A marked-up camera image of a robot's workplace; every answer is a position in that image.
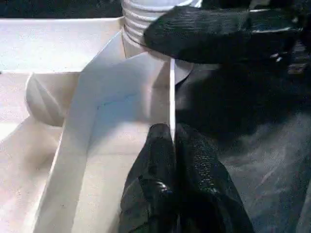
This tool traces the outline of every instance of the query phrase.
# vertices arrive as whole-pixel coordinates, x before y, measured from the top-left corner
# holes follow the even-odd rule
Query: white plastic cup
[[[132,40],[145,45],[143,33],[148,26],[175,6],[191,5],[196,0],[123,0],[126,32]]]

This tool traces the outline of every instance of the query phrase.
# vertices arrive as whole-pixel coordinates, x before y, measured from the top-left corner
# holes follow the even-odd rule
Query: white plastic strip
[[[175,141],[175,59],[170,64],[170,130],[173,142]]]

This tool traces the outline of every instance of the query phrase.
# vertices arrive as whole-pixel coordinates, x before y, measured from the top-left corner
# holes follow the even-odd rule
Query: white plastic tray
[[[152,124],[173,133],[174,109],[173,61],[126,59],[118,33],[80,76],[34,232],[117,232],[127,173]]]
[[[80,72],[123,18],[0,19],[0,71]]]

